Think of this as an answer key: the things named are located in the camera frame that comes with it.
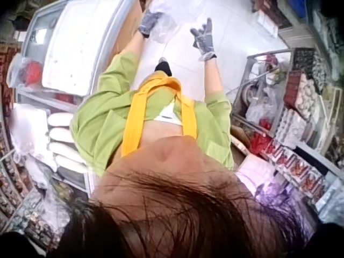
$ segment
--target green shirt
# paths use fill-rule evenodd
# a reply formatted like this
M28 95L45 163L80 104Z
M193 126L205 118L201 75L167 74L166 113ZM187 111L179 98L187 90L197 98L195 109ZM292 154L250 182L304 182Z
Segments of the green shirt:
M133 95L130 90L139 60L127 52L115 56L99 77L98 91L81 105L70 124L71 134L83 159L102 175L109 158L121 145ZM154 120L175 98L162 87L148 96L145 121ZM232 169L230 151L231 105L223 93L195 102L197 145L208 156ZM175 98L174 113L181 120L181 103Z

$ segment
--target white undershirt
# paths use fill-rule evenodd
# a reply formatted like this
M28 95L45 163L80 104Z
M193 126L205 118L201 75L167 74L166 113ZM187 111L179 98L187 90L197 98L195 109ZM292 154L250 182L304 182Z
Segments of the white undershirt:
M175 125L182 125L182 122L173 112L174 104L175 102L173 100L168 106L164 107L160 114L156 118L154 118L154 121L162 121Z

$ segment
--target apron strap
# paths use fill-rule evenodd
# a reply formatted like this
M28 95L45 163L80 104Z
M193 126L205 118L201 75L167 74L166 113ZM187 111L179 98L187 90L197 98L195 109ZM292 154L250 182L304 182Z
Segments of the apron strap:
M194 101L181 95L180 83L175 78L153 78L145 83L139 92L135 93L129 110L126 126L124 129L121 157L138 149L142 130L144 128L147 97L160 86L167 86L176 92L181 101L183 135L197 138L197 123L194 110Z

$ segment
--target glove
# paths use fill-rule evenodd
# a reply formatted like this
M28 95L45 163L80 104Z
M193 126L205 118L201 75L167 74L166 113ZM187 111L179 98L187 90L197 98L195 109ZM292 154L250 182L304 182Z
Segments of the glove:
M214 44L213 44L213 22L211 18L207 19L206 25L203 24L202 29L196 30L192 28L190 32L195 37L193 46L200 50L202 57L200 61L208 61L212 58L216 58Z
M155 12L151 13L151 11L148 9L141 21L141 24L139 26L139 32L148 39L149 35L156 25L159 18L162 16L162 12Z

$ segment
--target clear plastic bag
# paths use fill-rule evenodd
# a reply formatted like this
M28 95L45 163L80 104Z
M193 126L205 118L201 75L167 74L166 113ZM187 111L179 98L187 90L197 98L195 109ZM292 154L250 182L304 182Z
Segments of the clear plastic bag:
M344 227L344 185L339 182L333 192L329 193L326 204L322 207L319 218L323 223L336 223Z
M31 154L54 171L57 170L53 153L47 149L49 113L49 110L37 109L28 104L17 104L13 109L10 132L16 150L16 162L19 162L23 156Z
M10 88L24 88L35 90L41 88L42 64L16 54L9 66L6 83Z
M39 164L33 157L28 156L25 161L31 179L36 182L37 187L45 190L42 210L42 219L51 227L54 233L62 233L63 228L69 222L69 214L63 200L51 184L52 171Z
M183 24L197 19L204 5L205 0L153 0L149 10L164 15L153 28L150 37L158 43L167 43Z
M272 121L275 118L277 110L275 90L266 87L263 89L266 96L258 99L257 102L251 102L246 112L246 119L249 122L259 124L261 119Z

